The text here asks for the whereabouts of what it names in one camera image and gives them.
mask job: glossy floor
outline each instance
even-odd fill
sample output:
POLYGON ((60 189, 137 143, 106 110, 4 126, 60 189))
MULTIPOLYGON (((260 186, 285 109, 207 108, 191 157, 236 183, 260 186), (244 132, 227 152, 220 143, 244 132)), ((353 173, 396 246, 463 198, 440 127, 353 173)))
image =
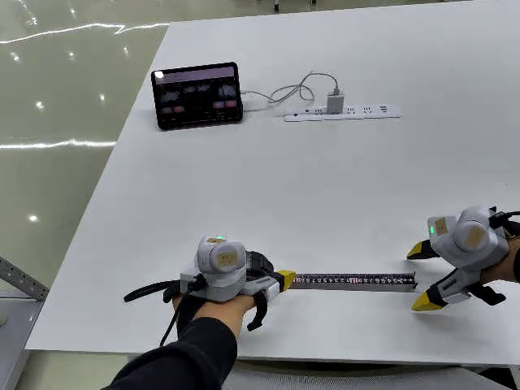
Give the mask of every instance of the glossy floor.
MULTIPOLYGON (((435 0, 281 0, 280 8, 416 2, 435 0)), ((0 0, 0 255, 52 284, 167 22, 272 7, 270 0, 0 0)), ((99 388, 125 362, 34 353, 19 388, 99 388)))

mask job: black sleeve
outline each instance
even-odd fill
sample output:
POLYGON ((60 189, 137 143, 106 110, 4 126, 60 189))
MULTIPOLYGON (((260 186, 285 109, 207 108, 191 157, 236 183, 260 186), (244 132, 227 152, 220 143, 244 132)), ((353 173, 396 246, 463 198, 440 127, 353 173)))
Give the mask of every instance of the black sleeve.
POLYGON ((236 360, 236 339, 215 318, 199 318, 175 343, 129 362, 106 390, 220 389, 236 360))

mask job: electrical outlet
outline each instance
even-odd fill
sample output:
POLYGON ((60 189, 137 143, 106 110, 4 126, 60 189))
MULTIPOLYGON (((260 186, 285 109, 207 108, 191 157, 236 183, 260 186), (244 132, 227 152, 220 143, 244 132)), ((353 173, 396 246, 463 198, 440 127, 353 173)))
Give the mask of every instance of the electrical outlet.
POLYGON ((292 111, 284 116, 286 122, 304 122, 342 119, 400 118, 401 109, 390 104, 347 105, 341 114, 326 114, 326 107, 292 111))

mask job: measuring tape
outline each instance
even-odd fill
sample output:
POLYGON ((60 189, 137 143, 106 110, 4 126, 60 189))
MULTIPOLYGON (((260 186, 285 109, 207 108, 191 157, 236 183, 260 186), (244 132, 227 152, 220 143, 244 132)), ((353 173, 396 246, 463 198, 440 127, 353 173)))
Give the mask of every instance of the measuring tape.
POLYGON ((415 274, 297 274, 292 289, 392 291, 415 290, 415 274))

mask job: human hand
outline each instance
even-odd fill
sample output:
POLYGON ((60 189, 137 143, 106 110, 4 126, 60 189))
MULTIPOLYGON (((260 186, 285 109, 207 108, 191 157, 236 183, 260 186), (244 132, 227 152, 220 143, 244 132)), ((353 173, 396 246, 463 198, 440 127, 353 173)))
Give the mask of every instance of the human hand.
POLYGON ((493 280, 507 280, 509 282, 520 281, 514 276, 514 262, 520 250, 520 237, 514 237, 508 240, 508 243, 509 252, 505 255, 504 259, 482 271, 480 275, 482 284, 492 282, 493 280))
MULTIPOLYGON (((173 300, 175 310, 179 307, 180 297, 173 300)), ((223 322, 238 339, 241 333, 242 320, 247 311, 254 308, 254 299, 246 295, 238 295, 227 302, 206 302, 193 319, 210 317, 223 322)))

